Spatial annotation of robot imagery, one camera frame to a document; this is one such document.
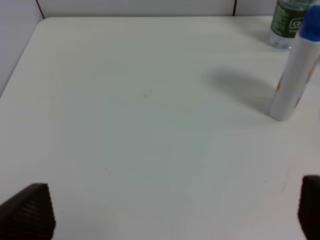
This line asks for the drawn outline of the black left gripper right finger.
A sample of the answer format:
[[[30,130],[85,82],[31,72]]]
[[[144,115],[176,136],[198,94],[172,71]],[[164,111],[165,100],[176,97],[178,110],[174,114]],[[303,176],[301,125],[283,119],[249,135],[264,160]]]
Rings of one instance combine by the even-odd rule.
[[[320,176],[302,178],[297,212],[298,220],[307,240],[320,239]]]

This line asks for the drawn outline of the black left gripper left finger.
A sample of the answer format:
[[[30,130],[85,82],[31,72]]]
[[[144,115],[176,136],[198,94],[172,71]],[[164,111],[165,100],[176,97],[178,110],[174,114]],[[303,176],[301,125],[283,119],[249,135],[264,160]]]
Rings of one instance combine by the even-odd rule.
[[[51,240],[56,228],[46,183],[33,183],[0,205],[2,240]]]

